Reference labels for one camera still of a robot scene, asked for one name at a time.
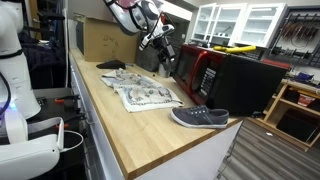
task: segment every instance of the black microwave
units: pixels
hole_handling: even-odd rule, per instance
[[[263,112],[285,68],[235,54],[183,44],[173,78],[196,104],[231,115]]]

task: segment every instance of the glass cabinet door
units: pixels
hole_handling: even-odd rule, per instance
[[[237,28],[237,22],[244,15],[245,3],[220,5],[211,30],[210,43],[228,45],[229,40]]]
[[[205,40],[215,10],[216,3],[200,6],[193,30],[193,39]]]
[[[268,47],[285,7],[285,3],[249,5],[244,27],[236,42]]]

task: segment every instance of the patterned cloth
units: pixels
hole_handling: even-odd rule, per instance
[[[106,73],[101,79],[120,95],[128,112],[184,105],[173,91],[161,83],[123,69]]]

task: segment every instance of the gray sneaker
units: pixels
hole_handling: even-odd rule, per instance
[[[208,109],[200,105],[192,108],[173,108],[172,118],[182,126],[191,128],[225,128],[229,112],[225,109]]]

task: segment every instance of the wooden countertop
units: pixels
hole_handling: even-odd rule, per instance
[[[100,79],[111,70],[96,68],[101,62],[84,61],[78,49],[70,52],[126,179],[144,174],[223,131],[180,126],[171,119],[171,108],[127,112],[118,94]],[[127,71],[155,79],[174,91],[184,101],[184,107],[194,106],[172,78],[153,77],[153,73],[138,66],[129,67]],[[240,120],[230,118],[228,127],[238,122]]]

